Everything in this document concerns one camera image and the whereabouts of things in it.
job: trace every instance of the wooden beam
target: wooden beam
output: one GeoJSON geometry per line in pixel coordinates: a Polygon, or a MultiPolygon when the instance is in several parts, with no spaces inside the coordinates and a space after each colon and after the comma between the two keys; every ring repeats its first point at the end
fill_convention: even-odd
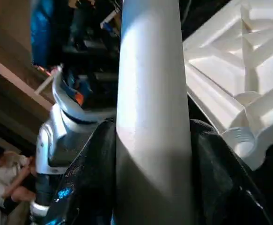
{"type": "Polygon", "coordinates": [[[42,121],[0,93],[0,123],[29,141],[35,143],[42,121]]]}
{"type": "Polygon", "coordinates": [[[14,86],[11,82],[0,75],[0,94],[10,99],[20,108],[30,112],[40,121],[45,122],[49,118],[49,111],[14,86]]]}
{"type": "Polygon", "coordinates": [[[21,151],[21,154],[31,156],[35,154],[36,146],[35,143],[27,141],[22,136],[15,133],[13,130],[7,128],[0,122],[0,137],[6,142],[15,146],[21,151]]]}
{"type": "Polygon", "coordinates": [[[34,91],[41,84],[36,82],[35,77],[21,66],[16,60],[0,48],[0,75],[13,83],[17,88],[26,93],[29,97],[39,103],[46,110],[50,110],[52,103],[44,97],[37,95],[34,91]]]}
{"type": "MultiPolygon", "coordinates": [[[[16,75],[20,76],[24,82],[36,90],[46,80],[48,75],[36,70],[32,66],[31,49],[30,46],[27,46],[27,39],[30,39],[30,30],[27,28],[26,24],[19,24],[19,26],[27,30],[22,36],[20,36],[21,39],[19,40],[15,39],[15,30],[9,29],[6,31],[5,28],[0,26],[0,54],[2,55],[3,51],[3,54],[9,58],[3,62],[1,61],[2,57],[0,57],[0,62],[12,72],[15,71],[13,71],[10,66],[12,66],[12,64],[16,64],[17,70],[21,70],[22,73],[26,74],[27,76],[22,76],[22,74],[18,71],[16,71],[16,75]]],[[[41,96],[43,96],[50,103],[54,104],[55,101],[50,88],[46,88],[41,93],[41,96]]]]}

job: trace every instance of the white styrofoam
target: white styrofoam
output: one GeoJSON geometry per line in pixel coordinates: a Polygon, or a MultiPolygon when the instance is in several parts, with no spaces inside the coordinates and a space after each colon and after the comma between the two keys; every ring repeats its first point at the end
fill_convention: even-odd
{"type": "Polygon", "coordinates": [[[188,94],[257,169],[273,144],[273,0],[232,0],[183,48],[188,94]]]}

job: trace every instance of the person's hand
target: person's hand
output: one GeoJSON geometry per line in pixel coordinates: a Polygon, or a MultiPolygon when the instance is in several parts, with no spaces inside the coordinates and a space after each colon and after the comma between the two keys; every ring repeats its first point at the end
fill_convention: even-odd
{"type": "Polygon", "coordinates": [[[34,162],[34,157],[30,156],[27,158],[27,162],[25,166],[30,166],[34,162]]]}

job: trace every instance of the metallic robot part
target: metallic robot part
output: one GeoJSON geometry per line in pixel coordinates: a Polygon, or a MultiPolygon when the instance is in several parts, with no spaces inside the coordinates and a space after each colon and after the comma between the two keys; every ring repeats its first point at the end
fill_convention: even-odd
{"type": "Polygon", "coordinates": [[[36,202],[30,203],[30,213],[35,217],[45,217],[48,210],[49,206],[39,205],[36,202]]]}
{"type": "Polygon", "coordinates": [[[110,225],[114,205],[115,123],[98,125],[62,177],[43,224],[110,225]]]}
{"type": "Polygon", "coordinates": [[[37,142],[37,172],[64,174],[77,156],[97,123],[78,124],[68,118],[56,104],[50,119],[41,127],[37,142]]]}

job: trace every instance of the person's arm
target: person's arm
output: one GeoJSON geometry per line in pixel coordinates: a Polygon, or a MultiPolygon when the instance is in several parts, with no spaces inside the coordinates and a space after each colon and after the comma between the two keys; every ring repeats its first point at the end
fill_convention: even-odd
{"type": "Polygon", "coordinates": [[[28,166],[25,166],[21,169],[20,173],[16,177],[16,179],[5,188],[5,191],[2,195],[3,198],[10,197],[14,190],[21,185],[23,180],[30,174],[30,168],[28,166]]]}
{"type": "Polygon", "coordinates": [[[30,168],[30,173],[33,175],[33,176],[37,176],[37,172],[36,172],[36,168],[35,168],[35,157],[33,156],[30,156],[29,157],[29,168],[30,168]]]}
{"type": "Polygon", "coordinates": [[[6,151],[4,154],[8,157],[10,161],[17,162],[20,164],[20,166],[35,164],[35,158],[32,156],[26,157],[24,155],[19,155],[14,151],[6,151]]]}

